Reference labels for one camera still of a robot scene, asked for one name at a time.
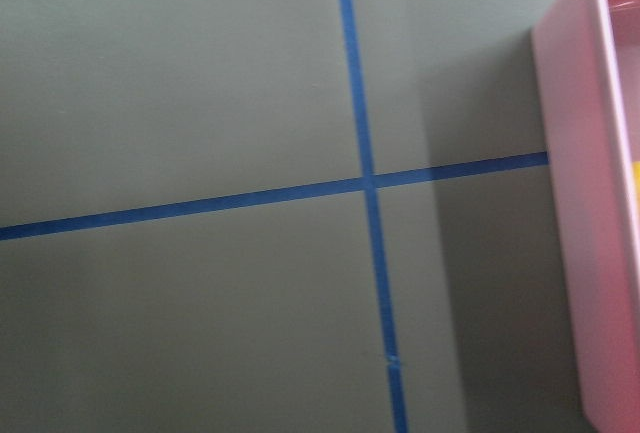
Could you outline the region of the yellow toy corn cob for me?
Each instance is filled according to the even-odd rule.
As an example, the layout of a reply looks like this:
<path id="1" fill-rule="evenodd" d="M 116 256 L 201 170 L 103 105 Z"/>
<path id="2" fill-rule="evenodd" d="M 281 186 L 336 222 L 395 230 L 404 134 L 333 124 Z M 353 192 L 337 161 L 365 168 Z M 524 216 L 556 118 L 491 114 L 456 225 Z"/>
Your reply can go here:
<path id="1" fill-rule="evenodd" d="M 635 187 L 635 198 L 638 205 L 638 211 L 640 209 L 640 161 L 634 161 L 632 164 L 633 179 Z"/>

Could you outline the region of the pink plastic bin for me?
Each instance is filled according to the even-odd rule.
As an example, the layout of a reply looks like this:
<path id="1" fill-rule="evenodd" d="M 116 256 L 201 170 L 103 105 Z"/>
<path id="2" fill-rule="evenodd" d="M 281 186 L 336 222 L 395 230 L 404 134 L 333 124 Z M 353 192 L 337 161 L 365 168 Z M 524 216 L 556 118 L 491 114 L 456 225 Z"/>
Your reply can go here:
<path id="1" fill-rule="evenodd" d="M 586 418 L 639 428 L 639 0 L 556 0 L 532 46 Z"/>

